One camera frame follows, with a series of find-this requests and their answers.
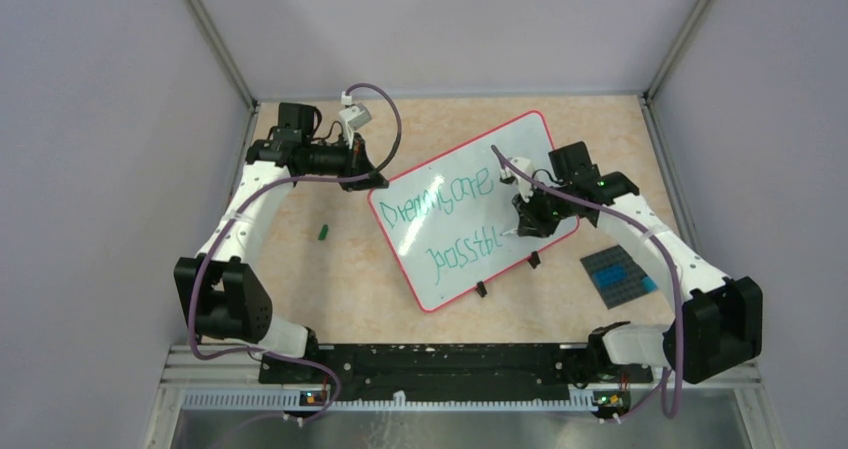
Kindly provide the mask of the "black whiteboard clip upper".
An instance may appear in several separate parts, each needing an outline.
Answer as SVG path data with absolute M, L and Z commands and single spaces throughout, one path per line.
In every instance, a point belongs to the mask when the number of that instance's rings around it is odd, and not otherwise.
M 527 263 L 532 269 L 536 269 L 541 264 L 541 259 L 537 251 L 533 251 L 527 259 Z

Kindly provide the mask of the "aluminium frame rail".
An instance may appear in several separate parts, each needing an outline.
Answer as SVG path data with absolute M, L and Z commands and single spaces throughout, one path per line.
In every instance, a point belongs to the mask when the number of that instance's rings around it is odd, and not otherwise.
M 163 448 L 180 411 L 265 411 L 302 423 L 329 411 L 584 412 L 613 422 L 642 390 L 671 398 L 674 380 L 642 364 L 615 365 L 586 344 L 311 344 L 286 362 L 220 345 L 202 360 L 169 351 L 146 436 Z

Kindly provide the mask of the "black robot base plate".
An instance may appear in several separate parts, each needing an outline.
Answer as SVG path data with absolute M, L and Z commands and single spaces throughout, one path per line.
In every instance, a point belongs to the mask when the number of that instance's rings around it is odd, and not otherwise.
M 591 384 L 649 383 L 639 365 L 600 362 L 583 344 L 318 344 L 306 362 L 262 358 L 262 384 L 341 381 L 339 401 L 387 400 L 401 391 L 419 402 L 565 400 Z

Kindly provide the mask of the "light blue lego brick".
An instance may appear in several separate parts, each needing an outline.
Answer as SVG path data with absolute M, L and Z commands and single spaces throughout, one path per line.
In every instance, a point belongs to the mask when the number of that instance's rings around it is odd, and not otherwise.
M 645 293 L 652 293 L 657 290 L 657 285 L 654 280 L 648 276 L 642 279 L 642 287 Z

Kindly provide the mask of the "red-edged whiteboard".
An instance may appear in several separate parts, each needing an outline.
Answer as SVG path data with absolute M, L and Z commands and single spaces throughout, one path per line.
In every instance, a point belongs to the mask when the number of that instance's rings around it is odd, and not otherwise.
M 529 111 L 393 177 L 368 203 L 419 307 L 433 312 L 575 233 L 568 218 L 547 238 L 500 237 L 517 229 L 514 185 L 500 182 L 492 147 L 551 167 L 554 141 L 543 114 Z

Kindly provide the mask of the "black whiteboard clip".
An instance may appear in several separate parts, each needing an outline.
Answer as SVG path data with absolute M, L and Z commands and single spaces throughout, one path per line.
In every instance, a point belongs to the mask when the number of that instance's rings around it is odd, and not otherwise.
M 478 281 L 475 285 L 475 292 L 479 297 L 485 298 L 488 294 L 485 283 L 483 281 Z
M 527 259 L 527 263 L 532 269 L 536 269 L 541 264 L 541 259 L 537 251 L 533 251 Z

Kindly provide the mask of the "black whiteboard clip lower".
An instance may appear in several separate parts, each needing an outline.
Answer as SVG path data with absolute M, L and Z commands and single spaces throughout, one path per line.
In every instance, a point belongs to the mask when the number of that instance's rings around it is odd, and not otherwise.
M 483 281 L 478 281 L 475 285 L 475 292 L 479 297 L 485 298 L 488 294 L 485 283 Z

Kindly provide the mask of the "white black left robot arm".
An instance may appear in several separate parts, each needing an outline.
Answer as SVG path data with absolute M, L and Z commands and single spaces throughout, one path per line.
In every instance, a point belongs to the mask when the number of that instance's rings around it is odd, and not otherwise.
M 388 180 L 369 160 L 360 129 L 372 116 L 362 103 L 343 102 L 334 141 L 316 135 L 322 121 L 314 106 L 282 103 L 268 135 L 248 148 L 236 192 L 197 254 L 181 257 L 174 279 L 189 330 L 250 352 L 282 355 L 283 370 L 297 382 L 319 373 L 320 355 L 309 348 L 308 328 L 275 314 L 253 268 L 276 213 L 299 182 L 337 183 L 345 191 L 383 189 Z

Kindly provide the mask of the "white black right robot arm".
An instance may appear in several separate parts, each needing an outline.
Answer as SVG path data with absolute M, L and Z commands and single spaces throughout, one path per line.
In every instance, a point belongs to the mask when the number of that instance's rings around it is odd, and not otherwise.
M 602 174 L 585 143 L 548 157 L 551 185 L 534 178 L 528 159 L 499 158 L 502 182 L 518 188 L 518 236 L 548 238 L 560 221 L 585 219 L 615 240 L 674 311 L 668 327 L 624 322 L 595 330 L 586 354 L 594 378 L 612 381 L 627 365 L 646 365 L 697 384 L 761 354 L 763 292 L 753 279 L 734 279 L 697 254 L 627 176 Z

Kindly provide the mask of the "grey lego baseplate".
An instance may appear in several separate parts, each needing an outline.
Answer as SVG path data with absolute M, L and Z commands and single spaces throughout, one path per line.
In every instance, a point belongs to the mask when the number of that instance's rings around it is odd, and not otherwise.
M 655 282 L 621 246 L 585 256 L 580 263 L 607 309 L 657 290 Z

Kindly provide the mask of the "blue lego brick on plate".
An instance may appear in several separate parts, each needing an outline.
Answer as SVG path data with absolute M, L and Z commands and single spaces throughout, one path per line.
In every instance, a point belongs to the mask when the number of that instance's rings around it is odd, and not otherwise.
M 622 265 L 605 267 L 592 275 L 594 283 L 599 288 L 606 288 L 622 283 L 628 277 L 627 270 Z

